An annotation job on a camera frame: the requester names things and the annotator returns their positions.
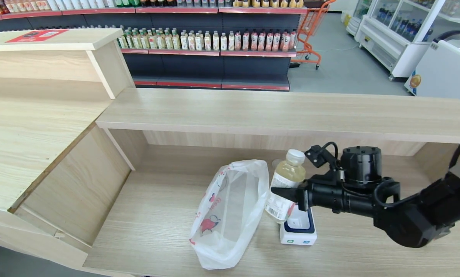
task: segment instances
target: chest freezer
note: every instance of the chest freezer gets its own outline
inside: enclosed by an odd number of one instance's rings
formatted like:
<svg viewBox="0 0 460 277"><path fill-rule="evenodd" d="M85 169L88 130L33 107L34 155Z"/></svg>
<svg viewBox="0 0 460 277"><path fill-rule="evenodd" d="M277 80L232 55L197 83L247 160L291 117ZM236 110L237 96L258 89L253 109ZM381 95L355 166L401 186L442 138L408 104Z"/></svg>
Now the chest freezer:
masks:
<svg viewBox="0 0 460 277"><path fill-rule="evenodd" d="M404 86L415 96L460 99L460 30L434 39Z"/></svg>

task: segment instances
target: red sticker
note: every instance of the red sticker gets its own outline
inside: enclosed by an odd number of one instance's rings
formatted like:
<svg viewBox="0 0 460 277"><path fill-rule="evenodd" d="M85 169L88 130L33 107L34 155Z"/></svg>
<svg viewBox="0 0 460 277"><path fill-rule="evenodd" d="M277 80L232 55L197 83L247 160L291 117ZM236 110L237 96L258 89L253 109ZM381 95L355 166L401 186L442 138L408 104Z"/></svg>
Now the red sticker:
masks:
<svg viewBox="0 0 460 277"><path fill-rule="evenodd" d="M51 37L60 35L61 33L67 32L68 30L33 30L19 37L15 37L8 42L43 42Z"/></svg>

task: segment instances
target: white bottle cap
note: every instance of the white bottle cap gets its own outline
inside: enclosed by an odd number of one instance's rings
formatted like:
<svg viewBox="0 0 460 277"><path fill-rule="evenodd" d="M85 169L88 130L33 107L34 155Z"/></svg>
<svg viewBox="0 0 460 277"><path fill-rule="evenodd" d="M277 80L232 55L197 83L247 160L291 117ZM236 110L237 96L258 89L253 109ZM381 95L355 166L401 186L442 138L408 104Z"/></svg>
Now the white bottle cap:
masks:
<svg viewBox="0 0 460 277"><path fill-rule="evenodd" d="M289 149L286 153L286 159L294 164L301 165L305 162L305 154L300 150Z"/></svg>

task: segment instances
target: orange shopping cart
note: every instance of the orange shopping cart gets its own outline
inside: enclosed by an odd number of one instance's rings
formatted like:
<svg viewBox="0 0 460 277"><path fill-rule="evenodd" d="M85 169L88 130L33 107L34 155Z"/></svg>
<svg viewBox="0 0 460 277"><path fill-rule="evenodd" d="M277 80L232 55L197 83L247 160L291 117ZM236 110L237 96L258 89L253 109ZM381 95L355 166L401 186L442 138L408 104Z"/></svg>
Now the orange shopping cart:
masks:
<svg viewBox="0 0 460 277"><path fill-rule="evenodd" d="M295 41L296 58L293 58L290 61L290 68L297 68L302 63L316 63L316 70L319 68L322 57L319 53L312 49L312 45L309 43L309 38L316 34L324 15L329 10L330 4L335 1L336 0L328 0L325 2L304 3L305 7L307 7L307 13L300 17L297 39ZM311 54L317 56L317 59L311 60Z"/></svg>

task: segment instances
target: refrigerator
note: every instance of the refrigerator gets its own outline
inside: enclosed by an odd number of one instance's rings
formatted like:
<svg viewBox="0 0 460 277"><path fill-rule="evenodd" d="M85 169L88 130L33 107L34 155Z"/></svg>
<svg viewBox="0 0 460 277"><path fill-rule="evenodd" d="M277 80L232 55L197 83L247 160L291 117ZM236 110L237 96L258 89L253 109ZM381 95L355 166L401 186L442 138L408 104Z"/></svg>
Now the refrigerator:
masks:
<svg viewBox="0 0 460 277"><path fill-rule="evenodd" d="M361 19L364 15L368 14L368 10L370 9L370 5L372 5L372 0L359 0L356 4L355 11L353 12L353 16L350 18L348 22L348 26L346 26L346 31L351 35L355 36L358 28L360 27Z"/></svg>
<svg viewBox="0 0 460 277"><path fill-rule="evenodd" d="M355 40L389 72L408 78L431 41L460 30L460 0L374 0Z"/></svg>
<svg viewBox="0 0 460 277"><path fill-rule="evenodd" d="M415 96L460 100L460 31L434 39L404 86Z"/></svg>

